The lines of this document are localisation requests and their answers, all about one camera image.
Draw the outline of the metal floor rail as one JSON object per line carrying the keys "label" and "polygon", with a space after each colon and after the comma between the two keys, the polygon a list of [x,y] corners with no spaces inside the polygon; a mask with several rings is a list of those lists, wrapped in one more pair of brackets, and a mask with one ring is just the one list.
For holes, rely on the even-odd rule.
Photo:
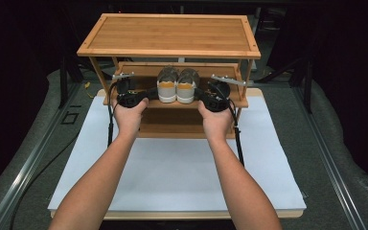
{"label": "metal floor rail", "polygon": [[81,83],[72,83],[68,87],[65,103],[60,105],[60,89],[50,85],[32,126],[9,165],[0,174],[0,228],[4,228],[12,216],[14,206],[32,181],[60,119],[80,91]]}
{"label": "metal floor rail", "polygon": [[337,165],[334,162],[332,154],[325,142],[325,139],[319,129],[313,115],[308,112],[303,103],[303,92],[300,88],[292,88],[294,97],[296,98],[300,108],[303,110],[304,116],[309,124],[310,130],[319,147],[319,153],[323,162],[327,175],[333,185],[333,189],[344,211],[344,214],[351,226],[352,230],[367,230],[365,223],[356,207],[351,193],[349,192],[345,181],[343,180]]}

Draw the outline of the black metal stand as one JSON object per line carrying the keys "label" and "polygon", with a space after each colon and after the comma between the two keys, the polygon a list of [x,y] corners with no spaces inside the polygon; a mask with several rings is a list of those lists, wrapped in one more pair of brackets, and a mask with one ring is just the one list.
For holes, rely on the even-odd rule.
{"label": "black metal stand", "polygon": [[67,65],[66,57],[63,57],[59,68],[60,77],[60,102],[58,108],[63,108],[68,100],[68,79],[67,79]]}

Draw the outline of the wooden three-tier shoe rack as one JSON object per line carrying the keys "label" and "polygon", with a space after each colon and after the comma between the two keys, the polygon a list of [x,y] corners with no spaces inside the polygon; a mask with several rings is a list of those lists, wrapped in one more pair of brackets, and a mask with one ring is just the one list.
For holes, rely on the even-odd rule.
{"label": "wooden three-tier shoe rack", "polygon": [[[237,112],[247,108],[247,83],[250,66],[260,58],[257,42],[244,15],[105,13],[77,50],[90,59],[101,80],[105,103],[117,101],[114,74],[134,73],[133,91],[157,88],[159,72],[172,66],[180,73],[186,68],[199,74],[201,90],[213,74],[245,81],[231,85],[230,106]],[[192,103],[161,103],[149,100],[143,115],[140,136],[144,138],[201,139],[202,118],[198,100]]]}

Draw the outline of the person's left hand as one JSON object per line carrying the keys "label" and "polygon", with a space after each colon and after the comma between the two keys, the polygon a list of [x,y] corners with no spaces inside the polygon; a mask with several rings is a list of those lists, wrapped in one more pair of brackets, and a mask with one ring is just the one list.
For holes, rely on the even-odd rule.
{"label": "person's left hand", "polygon": [[112,101],[114,118],[118,126],[117,137],[132,139],[137,136],[142,120],[142,113],[148,107],[148,104],[149,100],[147,98],[132,108],[123,107],[116,100]]}

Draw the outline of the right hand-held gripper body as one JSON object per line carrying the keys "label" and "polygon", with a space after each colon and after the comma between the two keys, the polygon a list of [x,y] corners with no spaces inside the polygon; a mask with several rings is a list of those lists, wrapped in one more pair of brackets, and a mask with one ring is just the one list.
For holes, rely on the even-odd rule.
{"label": "right hand-held gripper body", "polygon": [[205,107],[212,112],[221,112],[230,107],[231,85],[246,86],[244,80],[235,80],[228,76],[211,76],[212,81],[207,82],[208,89],[204,90],[208,101],[203,102]]}

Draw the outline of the beige sneaker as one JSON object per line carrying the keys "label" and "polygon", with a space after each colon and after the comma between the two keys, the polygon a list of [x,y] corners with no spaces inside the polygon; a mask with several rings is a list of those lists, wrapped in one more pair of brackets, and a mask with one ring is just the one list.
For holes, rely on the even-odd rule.
{"label": "beige sneaker", "polygon": [[199,74],[195,69],[184,69],[177,81],[176,96],[182,104],[190,104],[194,101],[195,89],[199,86]]}
{"label": "beige sneaker", "polygon": [[158,98],[161,103],[169,104],[176,100],[178,70],[172,66],[164,67],[157,77]]}

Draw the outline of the person's right hand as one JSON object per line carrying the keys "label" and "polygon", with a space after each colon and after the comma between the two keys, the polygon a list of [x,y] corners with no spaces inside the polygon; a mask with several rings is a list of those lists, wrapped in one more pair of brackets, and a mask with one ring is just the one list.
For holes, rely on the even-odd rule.
{"label": "person's right hand", "polygon": [[232,125],[232,113],[229,109],[221,112],[208,110],[203,102],[198,103],[198,111],[203,118],[203,129],[208,141],[224,141]]}

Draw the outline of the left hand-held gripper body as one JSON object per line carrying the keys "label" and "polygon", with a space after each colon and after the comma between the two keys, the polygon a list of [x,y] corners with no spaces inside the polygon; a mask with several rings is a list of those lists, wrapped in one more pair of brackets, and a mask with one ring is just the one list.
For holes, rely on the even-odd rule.
{"label": "left hand-held gripper body", "polygon": [[113,85],[117,91],[117,102],[126,108],[133,108],[148,96],[146,91],[133,91],[130,88],[130,78],[133,76],[133,72],[112,76],[112,79],[114,79]]}

